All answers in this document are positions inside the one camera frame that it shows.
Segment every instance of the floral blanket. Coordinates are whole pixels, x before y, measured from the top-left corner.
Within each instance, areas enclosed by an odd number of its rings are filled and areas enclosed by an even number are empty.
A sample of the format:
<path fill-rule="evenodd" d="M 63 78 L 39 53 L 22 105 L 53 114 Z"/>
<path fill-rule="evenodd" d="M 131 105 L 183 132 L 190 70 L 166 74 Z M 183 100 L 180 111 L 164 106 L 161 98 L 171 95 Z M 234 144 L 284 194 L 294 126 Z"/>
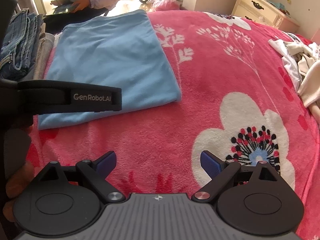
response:
<path fill-rule="evenodd" d="M 320 234 L 319 218 L 312 219 L 308 204 L 319 129 L 268 44 L 290 38 L 236 17 L 191 11 L 148 16 L 182 101 L 71 127 L 34 129 L 28 158 L 39 170 L 49 160 L 73 165 L 114 150 L 118 164 L 108 181 L 125 194 L 189 195 L 210 180 L 200 166 L 202 150 L 243 165 L 266 160 L 306 205 L 297 233 L 306 240 Z"/>

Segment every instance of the dresser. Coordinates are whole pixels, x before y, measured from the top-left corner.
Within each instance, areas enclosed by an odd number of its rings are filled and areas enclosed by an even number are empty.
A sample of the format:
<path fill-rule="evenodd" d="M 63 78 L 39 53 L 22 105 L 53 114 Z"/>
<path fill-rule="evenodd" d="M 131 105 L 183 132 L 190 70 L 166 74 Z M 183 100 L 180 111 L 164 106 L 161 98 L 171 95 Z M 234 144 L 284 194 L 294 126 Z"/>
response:
<path fill-rule="evenodd" d="M 266 0 L 237 0 L 232 15 L 289 33 L 297 32 L 300 27 L 296 20 L 285 15 Z"/>

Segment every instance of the blue flower center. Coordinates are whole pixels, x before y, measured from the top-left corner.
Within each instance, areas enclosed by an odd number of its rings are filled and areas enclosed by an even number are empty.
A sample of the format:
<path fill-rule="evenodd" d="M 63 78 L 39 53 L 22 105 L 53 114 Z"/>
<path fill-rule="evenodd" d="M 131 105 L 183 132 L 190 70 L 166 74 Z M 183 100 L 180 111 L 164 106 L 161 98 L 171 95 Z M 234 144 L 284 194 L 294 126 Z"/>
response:
<path fill-rule="evenodd" d="M 267 157 L 268 157 L 268 153 L 266 150 L 261 150 L 260 148 L 256 148 L 249 155 L 251 166 L 256 166 L 258 161 L 268 161 Z"/>

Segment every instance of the metal screw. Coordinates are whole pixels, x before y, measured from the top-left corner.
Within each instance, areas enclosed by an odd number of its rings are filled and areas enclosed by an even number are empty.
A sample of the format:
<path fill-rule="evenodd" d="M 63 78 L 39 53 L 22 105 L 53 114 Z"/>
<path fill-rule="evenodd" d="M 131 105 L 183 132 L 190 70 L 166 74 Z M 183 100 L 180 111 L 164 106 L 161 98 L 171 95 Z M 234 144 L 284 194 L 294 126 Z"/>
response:
<path fill-rule="evenodd" d="M 111 192 L 108 194 L 108 199 L 116 201 L 122 199 L 123 195 L 120 192 Z"/>
<path fill-rule="evenodd" d="M 195 193 L 196 199 L 205 200 L 205 199 L 208 199 L 209 197 L 210 197 L 210 194 L 205 191 L 199 191 Z"/>

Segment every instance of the stack of folded clothes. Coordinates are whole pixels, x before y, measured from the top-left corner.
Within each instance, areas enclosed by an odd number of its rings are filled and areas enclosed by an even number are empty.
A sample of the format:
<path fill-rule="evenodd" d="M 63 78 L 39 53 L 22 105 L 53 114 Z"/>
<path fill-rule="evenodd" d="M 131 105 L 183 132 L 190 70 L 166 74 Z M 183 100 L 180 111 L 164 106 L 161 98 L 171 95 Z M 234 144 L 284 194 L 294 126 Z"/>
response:
<path fill-rule="evenodd" d="M 42 15 L 22 9 L 8 26 L 0 53 L 0 77 L 21 81 L 41 79 L 54 36 L 45 33 Z"/>

